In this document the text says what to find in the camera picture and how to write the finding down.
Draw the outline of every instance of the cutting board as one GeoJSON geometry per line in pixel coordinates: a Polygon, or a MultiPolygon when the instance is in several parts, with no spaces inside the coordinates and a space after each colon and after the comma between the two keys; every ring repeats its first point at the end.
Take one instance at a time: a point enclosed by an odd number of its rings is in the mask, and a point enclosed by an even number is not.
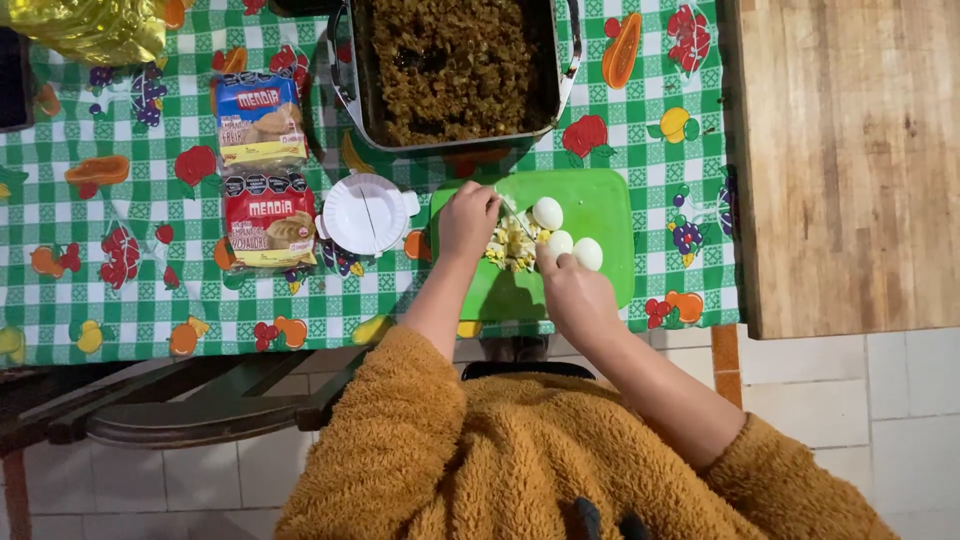
{"type": "Polygon", "coordinates": [[[727,4],[750,336],[960,326],[960,3],[727,4]]]}
{"type": "MultiPolygon", "coordinates": [[[[603,249],[600,273],[613,284],[618,307],[634,296],[634,233],[630,194],[619,173],[610,169],[529,171],[506,178],[477,179],[516,202],[516,212],[528,210],[540,197],[553,197],[564,210],[562,230],[576,242],[589,236],[603,249]]],[[[440,186],[430,201],[430,242],[440,252],[437,224],[440,208],[463,181],[440,186]]],[[[502,271],[486,258],[477,263],[462,320],[509,321],[546,318],[540,273],[502,271]]]]}

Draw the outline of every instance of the knife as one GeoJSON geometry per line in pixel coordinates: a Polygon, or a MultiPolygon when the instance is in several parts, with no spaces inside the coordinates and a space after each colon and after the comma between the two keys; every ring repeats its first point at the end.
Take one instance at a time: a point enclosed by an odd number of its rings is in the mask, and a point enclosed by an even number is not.
{"type": "Polygon", "coordinates": [[[507,211],[516,219],[516,222],[520,224],[520,228],[523,229],[523,231],[527,234],[527,237],[533,240],[534,243],[537,243],[537,239],[534,238],[532,234],[530,234],[530,231],[527,231],[527,228],[523,226],[523,222],[520,221],[520,218],[516,217],[516,212],[514,212],[514,209],[510,208],[510,205],[508,205],[506,201],[504,201],[502,196],[500,197],[500,207],[507,209],[507,211]]]}

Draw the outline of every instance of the table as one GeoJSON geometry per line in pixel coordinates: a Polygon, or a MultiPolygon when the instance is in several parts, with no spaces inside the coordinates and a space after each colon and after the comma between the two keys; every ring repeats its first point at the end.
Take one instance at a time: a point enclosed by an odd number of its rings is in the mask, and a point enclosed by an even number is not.
{"type": "Polygon", "coordinates": [[[960,326],[960,6],[732,8],[750,336],[960,326]]]}
{"type": "MultiPolygon", "coordinates": [[[[430,192],[453,177],[609,167],[628,183],[633,210],[636,292],[621,311],[630,329],[740,319],[729,229],[735,179],[726,167],[712,2],[691,9],[671,0],[587,0],[581,11],[585,61],[560,126],[529,152],[479,163],[377,154],[352,132],[325,83],[325,18],[280,19],[254,0],[247,3],[198,0],[182,29],[168,33],[156,63],[91,70],[33,48],[37,83],[48,84],[60,105],[48,103],[54,115],[40,113],[32,129],[0,135],[0,183],[10,193],[0,204],[0,366],[142,359],[172,350],[248,353],[255,325],[284,322],[277,317],[302,321],[302,347],[340,347],[366,341],[371,327],[389,324],[407,308],[430,262],[410,259],[403,249],[357,260],[324,245],[318,259],[329,265],[313,273],[238,280],[222,270],[228,254],[220,188],[184,182],[175,163],[195,146],[216,149],[210,68],[230,61],[229,51],[240,47],[249,70],[309,59],[311,74],[317,71],[307,109],[322,151],[318,159],[315,150],[305,170],[315,191],[349,174],[345,160],[354,155],[343,152],[345,140],[378,174],[417,191],[422,210],[414,229],[427,225],[430,192]],[[604,27],[615,28],[627,12],[642,14],[642,40],[629,81],[614,89],[604,78],[604,51],[613,42],[604,27]],[[119,183],[81,193],[64,180],[81,160],[112,155],[129,159],[129,174],[119,183]],[[131,235],[139,252],[130,279],[107,271],[119,290],[102,277],[111,235],[131,235]],[[76,256],[61,259],[61,252],[76,256]],[[647,310],[656,313],[658,302],[666,302],[667,315],[651,324],[647,310]]],[[[566,5],[557,6],[557,19],[565,65],[566,5]]],[[[464,325],[462,335],[554,331],[548,321],[480,327],[464,325]]],[[[288,343],[275,340],[271,349],[288,343]]]]}

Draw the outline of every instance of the hard-boiled egg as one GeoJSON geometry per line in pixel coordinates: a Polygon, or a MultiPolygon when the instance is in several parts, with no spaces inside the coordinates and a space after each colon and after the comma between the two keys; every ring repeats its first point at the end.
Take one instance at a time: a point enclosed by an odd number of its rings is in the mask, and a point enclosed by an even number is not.
{"type": "Polygon", "coordinates": [[[573,236],[567,231],[554,231],[546,240],[546,245],[550,248],[550,253],[554,257],[559,257],[563,253],[573,252],[573,236]]]}
{"type": "Polygon", "coordinates": [[[603,250],[593,238],[580,238],[573,245],[573,256],[580,264],[594,272],[603,266],[603,250]]]}
{"type": "Polygon", "coordinates": [[[556,231],[564,224],[564,210],[552,197],[540,197],[534,205],[534,220],[548,231],[556,231]]]}

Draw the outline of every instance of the fuzzy sweater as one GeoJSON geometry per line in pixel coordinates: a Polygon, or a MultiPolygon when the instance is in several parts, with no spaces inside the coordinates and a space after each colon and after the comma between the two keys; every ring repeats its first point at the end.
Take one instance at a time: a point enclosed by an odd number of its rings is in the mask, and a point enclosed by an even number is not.
{"type": "Polygon", "coordinates": [[[334,406],[276,538],[896,535],[856,488],[753,415],[698,475],[603,385],[533,374],[460,382],[401,326],[334,406]]]}

